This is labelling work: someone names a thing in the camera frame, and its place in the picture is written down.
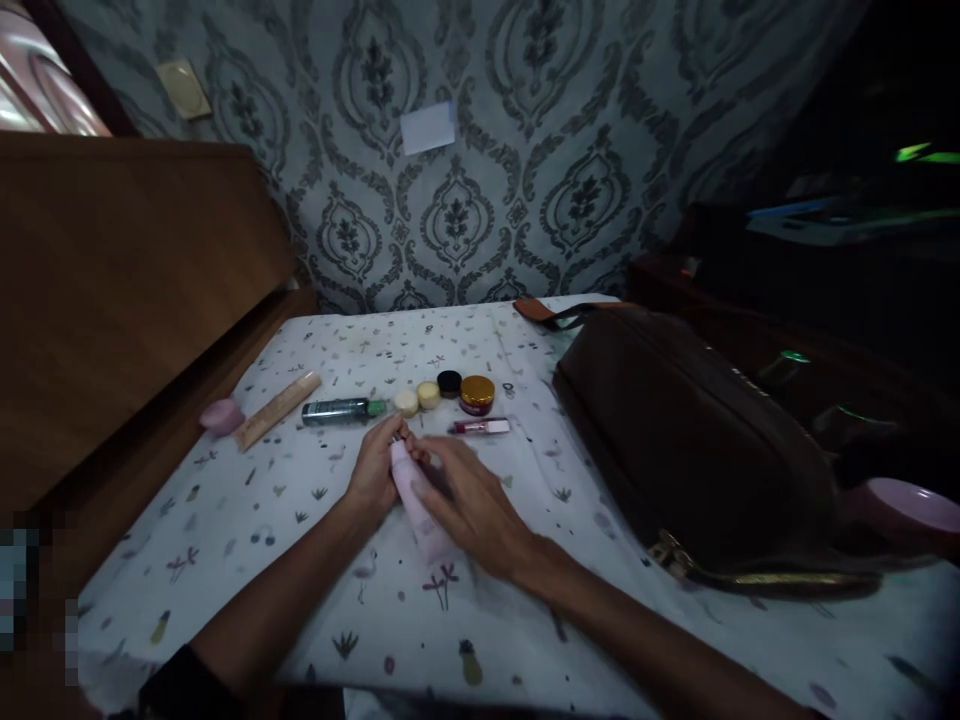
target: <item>green light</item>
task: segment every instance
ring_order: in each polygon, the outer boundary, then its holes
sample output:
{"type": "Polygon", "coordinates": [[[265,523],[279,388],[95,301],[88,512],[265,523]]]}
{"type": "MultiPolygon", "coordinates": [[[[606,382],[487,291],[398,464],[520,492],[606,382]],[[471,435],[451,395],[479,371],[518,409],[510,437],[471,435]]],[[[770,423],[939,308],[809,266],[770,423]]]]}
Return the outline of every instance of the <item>green light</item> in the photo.
{"type": "Polygon", "coordinates": [[[873,418],[868,418],[863,415],[858,415],[857,413],[853,412],[853,410],[847,410],[847,408],[845,408],[843,405],[837,405],[837,410],[842,412],[844,415],[849,415],[850,417],[855,418],[857,420],[863,420],[863,422],[879,422],[878,420],[874,420],[873,418]]]}
{"type": "Polygon", "coordinates": [[[794,362],[809,363],[810,360],[807,359],[805,355],[801,355],[798,352],[793,350],[784,350],[780,353],[780,357],[786,358],[787,360],[793,360],[794,362]]]}
{"type": "Polygon", "coordinates": [[[935,162],[943,165],[960,165],[960,153],[930,153],[922,158],[917,158],[919,162],[935,162]]]}
{"type": "Polygon", "coordinates": [[[919,145],[910,145],[897,150],[895,162],[932,162],[940,165],[960,165],[960,153],[931,152],[922,154],[924,150],[930,147],[932,143],[920,143],[919,145]]]}
{"type": "Polygon", "coordinates": [[[928,147],[930,147],[930,143],[920,143],[919,145],[909,145],[905,148],[900,148],[897,150],[896,162],[909,162],[910,160],[915,160],[917,155],[920,154],[920,151],[928,147]]]}

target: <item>table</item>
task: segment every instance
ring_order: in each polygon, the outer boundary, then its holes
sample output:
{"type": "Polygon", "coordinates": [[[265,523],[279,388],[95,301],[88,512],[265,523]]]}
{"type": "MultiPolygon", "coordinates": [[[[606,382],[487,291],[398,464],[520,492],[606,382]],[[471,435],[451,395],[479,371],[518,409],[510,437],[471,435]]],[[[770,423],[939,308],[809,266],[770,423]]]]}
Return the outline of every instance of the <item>table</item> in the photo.
{"type": "MultiPolygon", "coordinates": [[[[550,298],[561,310],[600,295],[550,298]]],[[[535,532],[640,602],[827,716],[916,717],[947,687],[960,573],[889,576],[873,597],[791,603],[678,582],[638,545],[549,379],[574,332],[547,334],[509,303],[288,321],[234,397],[250,415],[306,370],[311,400],[392,397],[438,372],[487,375],[509,435],[467,442],[535,532]]],[[[442,433],[453,401],[411,421],[442,433]]],[[[203,437],[79,598],[75,643],[88,698],[129,707],[139,686],[344,492],[361,425],[304,428],[294,413],[240,453],[203,437]]],[[[304,628],[279,679],[432,695],[456,703],[652,718],[636,687],[547,608],[463,555],[423,566],[394,510],[304,628]],[[482,682],[467,665],[478,663],[482,682]]]]}

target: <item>yellow lid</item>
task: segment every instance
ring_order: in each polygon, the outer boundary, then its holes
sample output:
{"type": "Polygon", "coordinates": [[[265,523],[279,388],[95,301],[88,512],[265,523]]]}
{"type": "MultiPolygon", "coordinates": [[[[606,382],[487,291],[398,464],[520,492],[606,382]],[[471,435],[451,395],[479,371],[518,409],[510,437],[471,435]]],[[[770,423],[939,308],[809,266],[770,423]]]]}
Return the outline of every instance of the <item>yellow lid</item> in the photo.
{"type": "Polygon", "coordinates": [[[471,375],[460,383],[460,397],[471,405],[489,405],[493,402],[493,382],[483,375],[471,375]]]}
{"type": "Polygon", "coordinates": [[[435,397],[440,397],[440,386],[435,382],[426,381],[417,385],[417,397],[422,403],[424,400],[430,401],[435,397]]]}

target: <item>pink lid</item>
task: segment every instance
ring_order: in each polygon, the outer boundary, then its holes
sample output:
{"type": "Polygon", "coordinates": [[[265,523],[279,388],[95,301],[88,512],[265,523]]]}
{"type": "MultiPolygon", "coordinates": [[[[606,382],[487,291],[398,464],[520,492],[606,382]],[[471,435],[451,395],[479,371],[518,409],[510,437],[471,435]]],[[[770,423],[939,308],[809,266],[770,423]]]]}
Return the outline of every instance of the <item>pink lid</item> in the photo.
{"type": "Polygon", "coordinates": [[[233,398],[217,400],[200,414],[200,424],[216,437],[229,435],[246,420],[233,398]]]}

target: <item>pineapple print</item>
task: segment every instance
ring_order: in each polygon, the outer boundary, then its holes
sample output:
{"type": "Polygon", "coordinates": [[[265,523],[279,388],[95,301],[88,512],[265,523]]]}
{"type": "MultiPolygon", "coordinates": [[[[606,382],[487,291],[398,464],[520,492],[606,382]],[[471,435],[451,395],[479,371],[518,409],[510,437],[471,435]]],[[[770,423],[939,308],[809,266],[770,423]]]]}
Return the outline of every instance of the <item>pineapple print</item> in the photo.
{"type": "Polygon", "coordinates": [[[460,641],[460,657],[463,660],[463,679],[467,685],[476,687],[483,682],[483,668],[477,662],[477,656],[473,652],[473,643],[469,640],[460,641]]]}
{"type": "Polygon", "coordinates": [[[170,620],[170,611],[167,610],[160,616],[160,620],[157,622],[157,627],[153,631],[153,635],[150,636],[150,642],[153,645],[159,645],[160,641],[163,640],[163,634],[167,631],[167,621],[170,620]]]}

